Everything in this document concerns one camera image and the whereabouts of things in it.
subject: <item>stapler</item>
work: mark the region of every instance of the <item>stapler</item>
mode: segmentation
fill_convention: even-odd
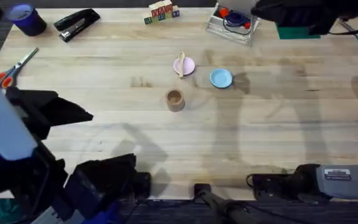
[[[57,30],[62,31],[59,37],[64,42],[69,42],[73,37],[85,30],[100,19],[98,13],[93,9],[84,9],[64,17],[54,23]]]

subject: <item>small wooden cup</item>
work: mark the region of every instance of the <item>small wooden cup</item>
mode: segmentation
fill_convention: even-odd
[[[168,109],[172,112],[181,111],[185,107],[185,99],[182,91],[179,89],[172,89],[165,94]]]

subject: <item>gray carpet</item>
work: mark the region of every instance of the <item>gray carpet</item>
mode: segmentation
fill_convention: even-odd
[[[156,0],[28,0],[37,8],[56,7],[146,7]],[[0,6],[6,10],[18,0],[0,0]],[[174,0],[180,7],[213,7],[214,0]],[[0,22],[0,49],[12,24],[3,19]],[[260,203],[252,202],[261,208],[271,210],[282,215],[302,219],[311,223],[358,223],[358,202],[331,203],[329,205],[307,205],[299,203]],[[204,205],[187,205],[178,208],[158,208],[174,205],[176,202],[156,202],[155,207],[139,206],[127,223],[169,223],[169,224],[207,224],[213,223],[213,214]],[[124,217],[132,210],[127,205],[122,214]],[[281,218],[272,217],[250,209],[258,220],[267,220],[269,223],[293,223]]]

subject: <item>blue plate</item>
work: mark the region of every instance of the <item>blue plate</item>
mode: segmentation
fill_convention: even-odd
[[[226,69],[218,68],[211,72],[209,80],[216,88],[227,88],[233,82],[233,76]]]

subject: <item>blue container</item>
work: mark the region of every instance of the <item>blue container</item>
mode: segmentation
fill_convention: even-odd
[[[7,19],[12,21],[25,35],[31,37],[41,34],[47,28],[47,23],[30,4],[19,4],[12,7],[7,13]]]

